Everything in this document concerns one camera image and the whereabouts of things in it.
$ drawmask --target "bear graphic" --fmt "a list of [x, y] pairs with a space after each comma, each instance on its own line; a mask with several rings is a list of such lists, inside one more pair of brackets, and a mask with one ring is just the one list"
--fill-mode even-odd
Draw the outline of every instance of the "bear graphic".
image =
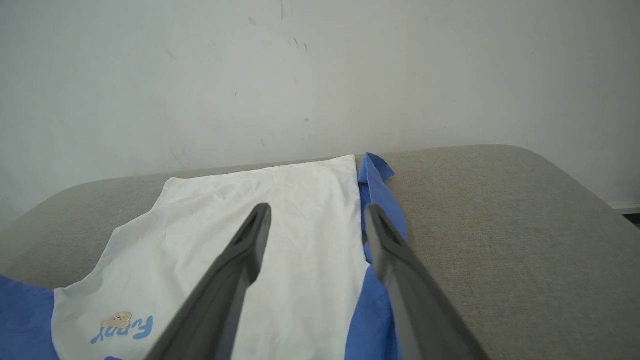
[[117, 327], [119, 329], [124, 329], [129, 326], [129, 320], [133, 315], [128, 313], [127, 311], [121, 311], [110, 316], [107, 320], [104, 320], [101, 323], [102, 327]]

